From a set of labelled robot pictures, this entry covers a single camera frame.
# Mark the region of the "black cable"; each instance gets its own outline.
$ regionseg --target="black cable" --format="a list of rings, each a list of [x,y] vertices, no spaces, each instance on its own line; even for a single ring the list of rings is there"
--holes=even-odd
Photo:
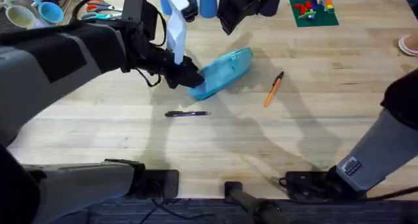
[[[155,201],[154,199],[151,199],[151,201],[157,207],[160,207],[160,209],[166,211],[168,214],[171,214],[171,215],[176,216],[176,217],[178,217],[180,219],[183,219],[183,220],[195,220],[195,219],[200,219],[200,218],[205,218],[205,217],[216,217],[220,221],[220,223],[225,223],[225,221],[223,219],[219,218],[216,214],[213,214],[213,213],[197,214],[197,215],[194,215],[194,216],[188,216],[187,217],[187,216],[183,216],[183,215],[177,214],[177,213],[169,210],[168,208],[166,208],[166,207],[163,206],[163,203],[162,204],[158,204],[157,201]]]
[[[146,84],[148,85],[148,87],[150,87],[150,88],[152,88],[152,87],[154,87],[154,86],[156,86],[156,85],[158,85],[159,83],[161,83],[161,75],[159,74],[158,75],[158,80],[154,83],[154,84],[151,84],[151,82],[145,77],[145,75],[142,73],[142,71],[140,71],[138,68],[134,68],[135,70],[137,70],[138,71],[138,73],[142,76],[142,77],[144,77],[144,79],[145,79],[145,82],[146,82]]]
[[[159,209],[159,207],[163,204],[164,202],[162,202],[161,204],[158,204],[157,206],[155,206],[150,212],[148,212],[144,218],[142,218],[142,220],[140,221],[139,224],[143,224],[157,209]]]
[[[161,44],[154,44],[154,45],[155,45],[155,47],[161,47],[162,45],[165,44],[165,40],[167,39],[167,24],[164,20],[163,15],[158,10],[157,10],[157,12],[158,12],[158,15],[161,19],[161,23],[163,24],[164,39],[163,39],[163,42]]]
[[[418,186],[410,187],[410,188],[406,188],[406,189],[401,189],[399,191],[395,191],[395,192],[388,193],[388,194],[385,194],[385,195],[380,195],[380,196],[377,196],[377,197],[367,198],[367,199],[364,199],[364,201],[370,202],[370,201],[379,201],[379,200],[391,199],[391,198],[399,197],[399,196],[402,196],[402,195],[412,194],[412,193],[415,193],[415,192],[418,192]]]
[[[78,18],[77,18],[78,12],[88,1],[90,0],[82,0],[75,6],[74,10],[72,11],[71,19],[69,22],[70,24],[78,21]]]
[[[279,179],[279,185],[285,189],[287,189],[287,184],[285,183],[285,178],[280,178]],[[318,192],[318,193],[323,193],[325,192],[324,189],[320,189],[317,187],[313,187],[313,186],[306,186],[303,185],[304,187],[308,188],[311,191],[314,192]],[[357,200],[331,200],[331,201],[300,201],[300,200],[289,200],[290,202],[294,202],[297,204],[313,204],[313,205],[318,205],[318,204],[328,204],[328,205],[334,205],[334,204],[347,204],[347,203],[362,203],[362,202],[374,202],[374,201],[382,201],[382,200],[387,200],[387,199],[392,199],[395,197],[399,197],[402,195],[409,195],[412,193],[416,193],[418,192],[418,186],[415,187],[410,187],[410,188],[406,188],[406,189],[401,189],[399,191],[395,191],[392,193],[388,193],[388,194],[384,194],[384,195],[380,195],[380,196],[376,196],[376,197],[370,197],[370,198],[364,198],[364,199],[357,199]]]

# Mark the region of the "red lego brick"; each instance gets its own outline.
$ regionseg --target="red lego brick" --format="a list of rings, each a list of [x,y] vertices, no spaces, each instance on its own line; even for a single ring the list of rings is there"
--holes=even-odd
[[[295,9],[298,9],[298,8],[300,9],[300,15],[303,15],[306,12],[306,7],[305,7],[304,4],[295,4],[294,8]]]
[[[305,7],[306,7],[308,10],[310,10],[310,9],[312,8],[311,1],[307,1],[307,2],[305,2]]]

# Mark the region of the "scissors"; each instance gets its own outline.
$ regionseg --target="scissors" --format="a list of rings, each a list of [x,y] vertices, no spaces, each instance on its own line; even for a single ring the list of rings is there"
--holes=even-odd
[[[87,12],[116,11],[122,12],[123,8],[113,6],[104,0],[89,0],[87,2]]]
[[[117,13],[117,14],[99,14],[96,12],[88,12],[86,14],[84,14],[83,16],[81,16],[82,20],[87,20],[87,19],[103,19],[103,20],[113,20],[115,18],[121,18],[122,17],[122,13]]]

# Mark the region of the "cord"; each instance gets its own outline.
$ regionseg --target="cord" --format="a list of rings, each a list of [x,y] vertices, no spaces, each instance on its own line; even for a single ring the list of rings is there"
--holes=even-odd
[[[158,80],[155,82],[155,83],[153,83],[153,84],[151,84],[151,82],[146,78],[146,76],[144,75],[144,73],[142,73],[142,71],[140,71],[138,68],[136,68],[136,67],[134,67],[134,69],[135,70],[137,70],[138,71],[138,73],[142,76],[142,77],[144,77],[144,79],[145,79],[145,82],[146,82],[146,84],[148,85],[148,87],[150,87],[150,88],[152,88],[152,87],[155,87],[156,85],[158,85],[159,83],[161,83],[161,75],[159,74],[158,75]]]
[[[167,23],[165,22],[164,17],[160,13],[160,11],[157,10],[157,12],[158,12],[158,15],[159,15],[159,17],[161,19],[161,23],[163,24],[164,39],[163,39],[163,42],[161,44],[154,44],[154,46],[155,47],[161,47],[162,45],[165,44],[165,40],[167,39]]]
[[[285,183],[285,178],[280,178],[279,179],[279,185],[285,189],[287,189],[287,184]],[[311,185],[304,185],[306,188],[308,188],[311,191],[317,192],[317,193],[323,193],[325,190],[324,189],[320,189]],[[297,204],[329,204],[329,205],[334,205],[334,204],[347,204],[347,203],[362,203],[362,202],[374,202],[374,201],[382,201],[382,200],[387,200],[387,199],[391,199],[391,198],[395,198],[395,197],[399,197],[402,195],[409,195],[412,193],[416,193],[418,192],[418,186],[414,186],[414,187],[410,187],[410,188],[406,188],[406,189],[401,189],[399,191],[395,191],[392,193],[388,193],[388,194],[384,194],[384,195],[380,195],[380,196],[376,196],[376,197],[370,197],[370,198],[365,198],[365,199],[358,199],[358,200],[332,200],[332,201],[317,201],[317,202],[313,202],[313,201],[299,201],[299,200],[290,200],[290,202],[294,202]]]
[[[139,224],[143,224],[159,207],[164,203],[164,201],[161,204],[158,204],[155,206],[150,212],[148,212],[144,218],[139,222]]]
[[[153,202],[153,203],[154,203],[157,207],[159,207],[160,209],[162,209],[162,210],[166,211],[166,213],[171,214],[171,215],[173,215],[173,216],[176,216],[176,217],[178,217],[178,218],[180,218],[180,219],[183,219],[183,220],[196,220],[196,219],[205,218],[205,217],[216,217],[216,218],[220,221],[220,223],[225,223],[225,220],[223,220],[223,219],[219,218],[216,214],[213,214],[213,213],[207,213],[207,214],[197,214],[197,215],[194,215],[194,216],[183,216],[183,215],[177,214],[177,213],[175,213],[175,212],[173,212],[173,211],[169,210],[168,208],[164,207],[164,206],[163,206],[163,203],[158,204],[158,203],[157,203],[157,201],[155,201],[154,199],[151,199],[151,201],[152,201],[152,202]]]

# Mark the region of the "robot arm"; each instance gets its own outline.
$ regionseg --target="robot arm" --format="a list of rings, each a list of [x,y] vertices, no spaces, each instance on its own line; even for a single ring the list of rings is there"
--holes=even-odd
[[[391,84],[378,120],[328,172],[288,172],[293,200],[355,200],[418,155],[418,69]]]
[[[172,52],[150,42],[157,16],[146,0],[125,0],[118,21],[1,35],[0,145],[8,146],[22,125],[47,106],[108,71],[139,68],[165,76],[170,88],[201,84],[204,78],[190,58],[177,65]]]
[[[217,17],[224,32],[230,35],[246,16],[270,10],[274,3],[277,10],[278,0],[219,0]]]

